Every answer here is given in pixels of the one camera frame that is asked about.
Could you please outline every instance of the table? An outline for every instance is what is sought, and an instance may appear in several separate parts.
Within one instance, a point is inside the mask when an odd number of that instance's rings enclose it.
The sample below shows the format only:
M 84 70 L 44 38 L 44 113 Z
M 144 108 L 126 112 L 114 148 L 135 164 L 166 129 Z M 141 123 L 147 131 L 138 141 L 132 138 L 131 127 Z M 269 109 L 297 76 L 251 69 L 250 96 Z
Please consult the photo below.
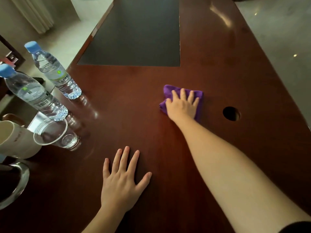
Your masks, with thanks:
M 74 152 L 47 146 L 26 162 L 29 183 L 0 211 L 1 232 L 82 231 L 100 207 L 104 159 L 126 145 L 130 157 L 141 151 L 135 180 L 153 175 L 117 232 L 233 232 L 159 110 L 165 84 L 204 91 L 201 124 L 311 214 L 310 130 L 239 10 L 232 0 L 179 0 L 179 14 L 180 67 L 77 65 L 87 40 L 68 71 L 88 102 L 61 101 L 88 132 Z M 227 106 L 238 121 L 223 116 Z

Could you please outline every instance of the finger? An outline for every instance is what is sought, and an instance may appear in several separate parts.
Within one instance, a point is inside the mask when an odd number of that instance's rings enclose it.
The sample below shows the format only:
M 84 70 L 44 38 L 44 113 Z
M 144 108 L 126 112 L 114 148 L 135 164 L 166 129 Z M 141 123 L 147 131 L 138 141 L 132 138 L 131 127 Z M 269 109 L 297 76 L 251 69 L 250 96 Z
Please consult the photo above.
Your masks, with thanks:
M 139 158 L 139 150 L 137 150 L 131 161 L 130 161 L 130 164 L 128 165 L 128 169 L 127 171 L 129 172 L 129 175 L 132 176 L 134 178 L 134 174 L 135 174 L 135 169 L 136 169 L 136 165 L 137 165 L 137 161 L 138 161 L 138 158 Z
M 190 104 L 192 104 L 193 99 L 194 99 L 194 91 L 191 91 L 190 94 L 189 94 L 189 96 L 188 96 L 188 102 L 189 102 Z
M 172 91 L 172 94 L 173 94 L 173 101 L 174 100 L 179 100 L 179 96 L 177 95 L 175 90 Z
M 120 161 L 120 167 L 119 167 L 119 171 L 121 172 L 125 172 L 126 171 L 126 165 L 127 165 L 127 158 L 128 158 L 128 153 L 130 152 L 130 148 L 128 146 L 126 146 L 124 148 L 122 157 L 121 157 L 121 161 Z
M 180 99 L 183 101 L 187 100 L 186 91 L 184 88 L 181 88 L 181 90 L 180 90 Z
M 172 103 L 172 100 L 170 98 L 167 98 L 165 101 L 165 105 L 170 105 Z
M 110 176 L 109 172 L 109 159 L 105 158 L 104 167 L 103 167 L 103 178 L 104 180 Z
M 142 178 L 142 180 L 137 184 L 136 189 L 139 192 L 139 195 L 142 194 L 142 192 L 144 191 L 144 189 L 146 189 L 147 185 L 150 182 L 150 178 L 152 176 L 151 172 L 147 172 L 144 177 Z
M 193 102 L 194 107 L 197 107 L 197 105 L 199 104 L 199 100 L 200 100 L 199 97 L 195 98 L 195 101 Z
M 119 170 L 119 164 L 120 164 L 120 158 L 122 154 L 122 149 L 118 149 L 114 162 L 112 164 L 112 170 L 111 173 L 116 173 Z

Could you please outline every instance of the microfiber cloth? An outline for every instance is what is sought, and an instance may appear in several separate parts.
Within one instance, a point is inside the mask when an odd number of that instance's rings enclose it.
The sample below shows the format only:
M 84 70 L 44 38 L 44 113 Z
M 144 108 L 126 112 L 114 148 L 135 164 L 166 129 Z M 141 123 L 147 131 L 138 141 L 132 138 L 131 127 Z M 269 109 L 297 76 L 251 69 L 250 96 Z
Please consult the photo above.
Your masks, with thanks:
M 173 101 L 173 94 L 172 94 L 172 90 L 175 90 L 176 93 L 178 94 L 178 96 L 180 97 L 180 90 L 181 88 L 178 88 L 178 87 L 174 87 L 172 85 L 165 85 L 164 88 L 163 88 L 163 92 L 164 92 L 164 96 L 165 96 L 165 100 L 160 104 L 160 109 L 167 114 L 167 110 L 166 110 L 166 105 L 165 105 L 165 101 L 166 99 L 170 98 L 172 101 Z M 190 94 L 190 91 L 189 89 L 185 89 L 186 91 L 186 95 L 187 95 L 187 98 Z M 200 111 L 201 111 L 201 107 L 202 107 L 202 98 L 203 98 L 203 91 L 194 91 L 194 99 L 199 97 L 200 100 L 199 100 L 199 104 L 196 108 L 196 114 L 195 114 L 195 117 L 194 119 L 198 122 L 199 120 L 199 117 L 200 117 Z

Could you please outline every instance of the hand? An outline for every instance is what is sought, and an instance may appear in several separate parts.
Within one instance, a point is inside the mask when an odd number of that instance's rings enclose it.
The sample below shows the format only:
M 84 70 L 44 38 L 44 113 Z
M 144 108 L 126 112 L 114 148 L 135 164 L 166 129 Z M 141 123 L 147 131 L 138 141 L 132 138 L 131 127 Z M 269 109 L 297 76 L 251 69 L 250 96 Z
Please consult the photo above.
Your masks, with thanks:
M 167 115 L 171 120 L 177 122 L 182 117 L 195 117 L 196 108 L 199 103 L 199 98 L 194 100 L 194 91 L 191 91 L 187 100 L 185 89 L 181 89 L 180 98 L 178 97 L 176 91 L 172 91 L 173 101 L 171 99 L 166 99 L 166 109 Z
M 137 150 L 126 170 L 127 158 L 130 148 L 127 146 L 122 154 L 122 149 L 118 149 L 115 160 L 112 164 L 111 174 L 109 172 L 109 159 L 105 159 L 103 167 L 103 189 L 101 191 L 101 208 L 110 211 L 117 209 L 125 214 L 137 202 L 139 196 L 149 184 L 152 173 L 148 172 L 142 180 L 135 185 L 134 173 L 139 150 Z

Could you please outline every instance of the round hole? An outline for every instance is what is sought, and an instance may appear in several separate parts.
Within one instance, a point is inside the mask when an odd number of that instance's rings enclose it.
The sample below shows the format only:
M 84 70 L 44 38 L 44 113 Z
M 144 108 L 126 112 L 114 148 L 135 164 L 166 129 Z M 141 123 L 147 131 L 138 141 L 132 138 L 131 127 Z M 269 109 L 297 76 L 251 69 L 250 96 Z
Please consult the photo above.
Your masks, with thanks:
M 229 119 L 230 121 L 238 121 L 241 117 L 241 113 L 238 111 L 238 109 L 232 106 L 224 108 L 222 114 L 226 119 Z

